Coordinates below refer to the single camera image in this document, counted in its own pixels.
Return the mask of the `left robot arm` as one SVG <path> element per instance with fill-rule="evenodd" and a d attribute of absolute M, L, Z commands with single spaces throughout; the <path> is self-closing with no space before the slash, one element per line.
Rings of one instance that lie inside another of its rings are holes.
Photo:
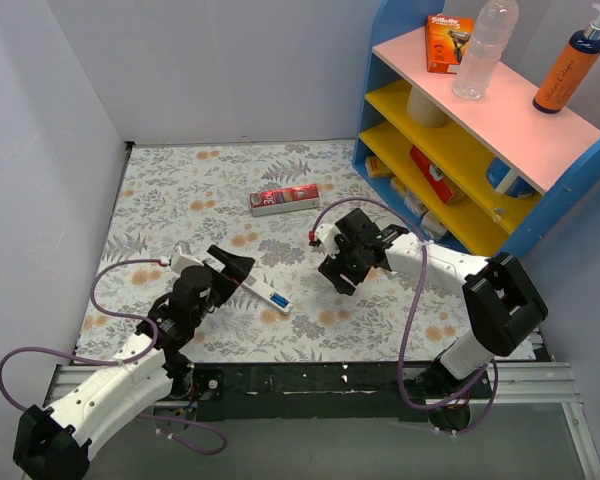
<path fill-rule="evenodd" d="M 212 245 L 214 269 L 178 244 L 166 260 L 177 278 L 110 360 L 46 408 L 33 405 L 18 423 L 13 460 L 31 479 L 82 479 L 119 430 L 158 400 L 185 398 L 194 367 L 181 349 L 204 317 L 227 302 L 255 261 Z"/>

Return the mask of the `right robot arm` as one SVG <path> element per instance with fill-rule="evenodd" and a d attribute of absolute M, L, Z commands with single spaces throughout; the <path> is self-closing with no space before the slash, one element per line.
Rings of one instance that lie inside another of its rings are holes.
<path fill-rule="evenodd" d="M 470 330 L 430 368 L 434 389 L 455 397 L 469 377 L 495 357 L 507 357 L 546 319 L 548 308 L 513 255 L 460 253 L 427 244 L 406 227 L 379 228 L 359 208 L 334 224 L 315 227 L 309 241 L 326 257 L 318 270 L 345 295 L 353 295 L 373 268 L 425 279 L 465 301 Z"/>

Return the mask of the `blue batteries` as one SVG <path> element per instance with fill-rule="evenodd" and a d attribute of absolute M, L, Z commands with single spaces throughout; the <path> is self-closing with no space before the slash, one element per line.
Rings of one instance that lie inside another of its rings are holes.
<path fill-rule="evenodd" d="M 289 301 L 277 293 L 272 294 L 270 300 L 282 309 L 285 309 L 289 305 Z"/>

